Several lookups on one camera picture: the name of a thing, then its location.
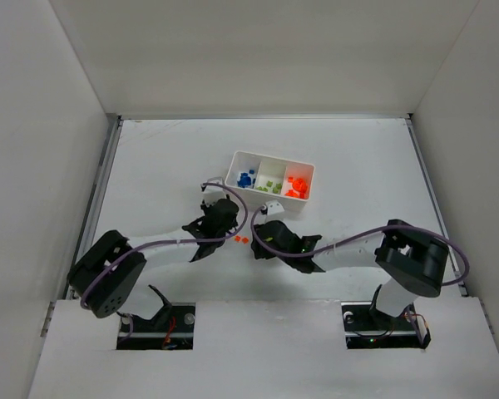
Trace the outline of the large blue arch lego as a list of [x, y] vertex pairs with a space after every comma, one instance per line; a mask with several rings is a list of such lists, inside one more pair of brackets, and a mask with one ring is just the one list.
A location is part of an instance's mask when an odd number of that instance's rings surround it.
[[239, 179], [237, 180], [237, 185], [242, 189], [252, 189], [256, 181], [255, 170], [248, 170], [247, 172], [241, 172]]

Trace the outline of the large orange round lego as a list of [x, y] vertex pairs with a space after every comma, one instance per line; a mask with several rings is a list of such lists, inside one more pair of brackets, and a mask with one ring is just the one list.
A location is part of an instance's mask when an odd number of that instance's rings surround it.
[[308, 191], [309, 186], [304, 179], [298, 178], [293, 180], [292, 188], [294, 191], [298, 192], [301, 195], [305, 194]]

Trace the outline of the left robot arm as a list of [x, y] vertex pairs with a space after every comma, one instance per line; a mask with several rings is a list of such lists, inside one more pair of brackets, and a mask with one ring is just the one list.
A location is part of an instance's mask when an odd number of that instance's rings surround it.
[[107, 318], [121, 311], [147, 267], [192, 263], [212, 255], [237, 227], [239, 206], [224, 198], [202, 209], [201, 217], [168, 234], [127, 238], [115, 229], [105, 232], [67, 275], [82, 306], [97, 318]]

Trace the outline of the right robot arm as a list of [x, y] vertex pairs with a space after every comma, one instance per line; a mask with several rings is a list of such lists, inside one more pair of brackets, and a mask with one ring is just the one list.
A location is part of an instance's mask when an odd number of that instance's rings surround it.
[[318, 234], [299, 236], [281, 220], [254, 224], [252, 235], [256, 259], [277, 258], [301, 273], [380, 268], [390, 279], [376, 288], [375, 313], [396, 318], [417, 298], [437, 298], [442, 291], [447, 243], [400, 219], [334, 243]]

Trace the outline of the white three-compartment container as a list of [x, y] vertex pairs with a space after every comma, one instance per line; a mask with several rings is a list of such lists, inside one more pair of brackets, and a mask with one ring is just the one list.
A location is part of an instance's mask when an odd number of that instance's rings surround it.
[[[242, 189], [237, 185], [237, 180], [241, 172], [247, 172], [248, 170], [255, 170], [256, 181], [252, 189]], [[236, 151], [225, 177], [225, 184], [237, 191], [248, 204], [257, 205], [271, 200], [278, 200], [286, 210], [300, 212], [309, 202], [311, 186], [314, 182], [314, 172], [315, 167], [308, 163]], [[294, 180], [298, 178], [304, 179], [309, 186], [308, 191], [299, 195], [298, 198], [285, 196], [284, 194], [288, 190], [293, 190], [292, 183], [288, 182], [290, 176]], [[273, 182], [272, 187], [266, 185], [269, 180]], [[276, 184], [282, 185], [280, 194], [273, 193], [273, 187]], [[259, 186], [268, 188], [268, 192], [257, 190]]]

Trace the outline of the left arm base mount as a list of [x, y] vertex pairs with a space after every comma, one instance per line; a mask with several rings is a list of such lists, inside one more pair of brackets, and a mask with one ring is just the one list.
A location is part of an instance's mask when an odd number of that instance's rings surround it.
[[152, 284], [148, 288], [159, 305], [149, 319], [138, 315], [122, 316], [116, 350], [189, 351], [194, 346], [195, 303], [173, 303]]

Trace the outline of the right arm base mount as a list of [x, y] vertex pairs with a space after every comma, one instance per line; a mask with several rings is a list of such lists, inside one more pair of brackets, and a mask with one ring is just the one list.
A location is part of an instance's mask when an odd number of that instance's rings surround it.
[[375, 304], [381, 287], [370, 302], [341, 303], [347, 349], [427, 349], [432, 335], [425, 317], [416, 312], [413, 303], [397, 317], [378, 311]]

